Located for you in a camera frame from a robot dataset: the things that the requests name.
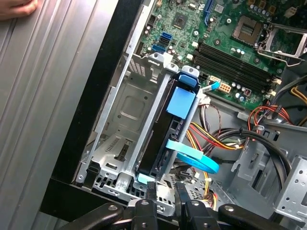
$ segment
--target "blue plastic tab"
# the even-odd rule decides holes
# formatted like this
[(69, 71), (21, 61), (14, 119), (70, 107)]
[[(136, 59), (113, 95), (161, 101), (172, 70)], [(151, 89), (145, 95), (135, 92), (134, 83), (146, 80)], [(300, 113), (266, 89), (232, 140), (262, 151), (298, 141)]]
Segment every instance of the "blue plastic tab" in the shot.
[(178, 80), (182, 83), (185, 83), (191, 87), (195, 87), (197, 85), (197, 80), (193, 77), (181, 74), (178, 78)]
[(138, 175), (138, 182), (140, 182), (142, 184), (147, 184), (147, 182), (154, 182), (154, 178), (140, 173)]
[(193, 158), (198, 159), (198, 160), (201, 160), (201, 158), (203, 156), (202, 151), (199, 151), (199, 150), (194, 149), (190, 146), (187, 146), (183, 143), (173, 141), (173, 140), (168, 140), (165, 147), (170, 149), (170, 150), (175, 150), (175, 151), (178, 151), (178, 152), (185, 153), (185, 154), (189, 155), (190, 157), (193, 157)]
[(176, 87), (166, 111), (170, 114), (186, 119), (196, 94)]
[(209, 92), (209, 91), (212, 91), (212, 90), (216, 90), (219, 87), (220, 87), (220, 83), (218, 81), (216, 81), (212, 85), (208, 85), (208, 86), (202, 88), (202, 93)]

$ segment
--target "ram slot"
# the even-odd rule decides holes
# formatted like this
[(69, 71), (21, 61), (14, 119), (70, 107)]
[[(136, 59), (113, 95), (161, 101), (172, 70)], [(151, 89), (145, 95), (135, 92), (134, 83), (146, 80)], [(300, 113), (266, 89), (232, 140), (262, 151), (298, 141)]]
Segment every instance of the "ram slot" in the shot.
[(242, 74), (240, 71), (202, 55), (195, 57), (195, 64), (256, 92), (268, 91), (271, 88), (271, 84), (267, 81), (259, 81), (251, 77), (246, 77), (245, 74)]
[(223, 63), (231, 68), (234, 68), (249, 77), (256, 78), (260, 81), (272, 81), (272, 79), (274, 78), (274, 75), (264, 70), (261, 70), (251, 64), (248, 64), (236, 57), (226, 54), (223, 51), (215, 49), (209, 45), (202, 44), (199, 49), (199, 53), (219, 63)]

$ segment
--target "blue sata port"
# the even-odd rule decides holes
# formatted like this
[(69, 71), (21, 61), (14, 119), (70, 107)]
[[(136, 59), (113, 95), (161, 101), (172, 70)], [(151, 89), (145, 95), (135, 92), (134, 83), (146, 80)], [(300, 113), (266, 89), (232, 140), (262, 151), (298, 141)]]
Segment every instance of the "blue sata port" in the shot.
[(158, 46), (158, 45), (153, 45), (152, 50), (156, 51), (156, 52), (159, 52), (159, 53), (164, 53), (165, 52), (165, 49), (163, 47), (161, 47), (161, 46)]
[(170, 42), (173, 36), (166, 32), (162, 32), (161, 37)]

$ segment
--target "gray metal panel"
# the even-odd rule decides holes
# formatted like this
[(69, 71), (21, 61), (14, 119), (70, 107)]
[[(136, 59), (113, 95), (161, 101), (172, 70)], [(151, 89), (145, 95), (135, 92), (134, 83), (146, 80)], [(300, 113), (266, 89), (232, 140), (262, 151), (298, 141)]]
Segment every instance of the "gray metal panel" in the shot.
[(33, 225), (117, 0), (45, 0), (0, 23), (0, 229)]
[(39, 212), (31, 230), (56, 230), (67, 223), (62, 219)]

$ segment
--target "cable tie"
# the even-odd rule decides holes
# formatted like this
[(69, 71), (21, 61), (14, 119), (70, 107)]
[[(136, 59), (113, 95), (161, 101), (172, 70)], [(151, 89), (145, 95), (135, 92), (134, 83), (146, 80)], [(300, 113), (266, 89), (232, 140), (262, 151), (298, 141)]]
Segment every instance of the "cable tie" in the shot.
[(278, 114), (279, 114), (279, 112), (280, 112), (281, 109), (282, 109), (282, 106), (279, 105), (279, 106), (276, 108), (276, 110), (273, 112), (273, 114), (272, 114), (272, 119), (273, 119), (273, 120), (275, 120), (275, 119), (278, 117)]
[(241, 128), (239, 129), (239, 136), (240, 136), (240, 137), (242, 137), (242, 132), (243, 132), (243, 128), (241, 127)]

